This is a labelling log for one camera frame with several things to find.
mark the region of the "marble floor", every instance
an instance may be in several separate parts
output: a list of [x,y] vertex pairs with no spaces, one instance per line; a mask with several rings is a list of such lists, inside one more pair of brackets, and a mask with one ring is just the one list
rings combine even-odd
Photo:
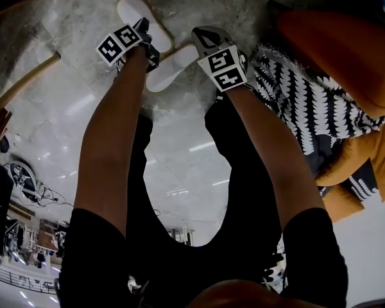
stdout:
[[[58,51],[62,59],[8,106],[9,153],[21,157],[37,178],[74,202],[85,127],[116,76],[95,52],[122,21],[118,0],[37,0],[0,17],[0,95],[38,63]],[[268,0],[148,0],[174,39],[191,41],[199,25],[225,28],[247,54],[268,28]],[[328,0],[277,0],[305,8]],[[220,228],[228,197],[230,166],[204,127],[214,99],[210,80],[194,64],[164,92],[144,93],[154,120],[144,178],[160,220],[187,225],[194,244],[207,243]],[[17,189],[13,195],[30,205]],[[29,208],[53,221],[69,220],[67,205]]]

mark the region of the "black pants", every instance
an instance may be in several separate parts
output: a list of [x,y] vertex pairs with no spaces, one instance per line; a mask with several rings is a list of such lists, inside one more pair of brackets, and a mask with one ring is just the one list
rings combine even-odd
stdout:
[[129,272],[139,280],[157,279],[156,295],[168,291],[162,288],[162,283],[167,284],[163,278],[167,277],[174,283],[174,278],[185,276],[187,280],[180,282],[183,288],[189,283],[192,298],[197,294],[194,292],[222,280],[260,282],[281,236],[270,177],[227,97],[211,106],[205,115],[205,126],[232,167],[228,207],[214,238],[204,246],[191,247],[168,235],[151,206],[143,174],[144,150],[150,142],[153,123],[143,116],[138,120],[128,177],[126,241],[132,256]]

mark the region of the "railing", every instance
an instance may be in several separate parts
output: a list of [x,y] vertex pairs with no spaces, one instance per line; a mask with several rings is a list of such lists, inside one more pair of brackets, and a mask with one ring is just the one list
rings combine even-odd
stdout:
[[29,289],[30,291],[48,293],[55,295],[56,290],[54,283],[44,282],[42,280],[36,280],[34,278],[26,277],[16,273],[10,273],[9,271],[0,268],[0,281],[11,284],[13,286],[20,287],[22,289]]

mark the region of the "black and white blanket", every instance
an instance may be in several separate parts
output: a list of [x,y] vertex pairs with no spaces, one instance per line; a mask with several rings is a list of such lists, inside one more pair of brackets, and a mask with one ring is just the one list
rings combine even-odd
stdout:
[[[373,119],[366,115],[326,74],[307,74],[272,49],[259,46],[251,63],[256,95],[291,129],[315,175],[338,152],[343,139],[379,130],[385,123],[385,116]],[[346,180],[350,184],[343,185],[363,201],[378,191],[373,172],[359,170]]]

